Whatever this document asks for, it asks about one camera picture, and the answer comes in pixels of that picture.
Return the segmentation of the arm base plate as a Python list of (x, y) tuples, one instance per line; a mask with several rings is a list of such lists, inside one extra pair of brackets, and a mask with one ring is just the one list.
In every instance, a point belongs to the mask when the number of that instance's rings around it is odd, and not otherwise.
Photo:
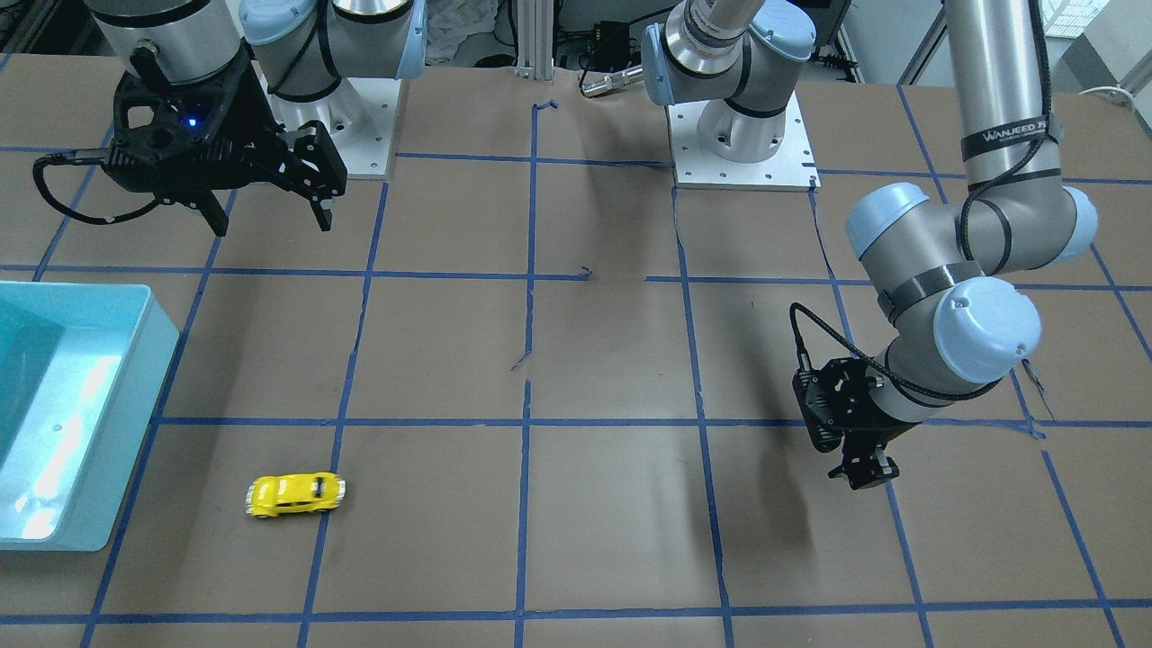
[(276, 121), (289, 131), (313, 119), (324, 122), (349, 178), (386, 180), (403, 90), (401, 80), (344, 78), (333, 95), (318, 100), (297, 103), (270, 95), (268, 101)]
[(808, 193), (823, 184), (797, 95), (767, 119), (725, 100), (679, 103), (666, 113), (680, 189)]

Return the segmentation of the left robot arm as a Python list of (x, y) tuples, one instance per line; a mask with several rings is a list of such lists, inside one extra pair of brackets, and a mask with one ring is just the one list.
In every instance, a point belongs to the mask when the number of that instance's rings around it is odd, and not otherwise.
[[(1098, 212), (1062, 182), (1048, 45), (1037, 1), (946, 1), (967, 199), (918, 184), (872, 190), (849, 212), (852, 253), (896, 336), (876, 356), (811, 364), (795, 337), (791, 385), (814, 450), (842, 452), (852, 490), (896, 479), (888, 443), (937, 410), (995, 389), (1040, 344), (1040, 314), (1003, 274), (1044, 269), (1094, 241)], [(814, 25), (787, 1), (682, 1), (646, 28), (642, 69), (657, 105), (705, 101), (697, 131), (733, 163), (770, 159)]]

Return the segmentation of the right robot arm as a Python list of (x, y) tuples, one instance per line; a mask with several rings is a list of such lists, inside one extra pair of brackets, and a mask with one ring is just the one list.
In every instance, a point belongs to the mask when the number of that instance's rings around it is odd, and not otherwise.
[(423, 1), (89, 1), (126, 66), (103, 171), (223, 238), (220, 190), (275, 184), (320, 229), (346, 193), (347, 146), (369, 136), (355, 78), (418, 77)]

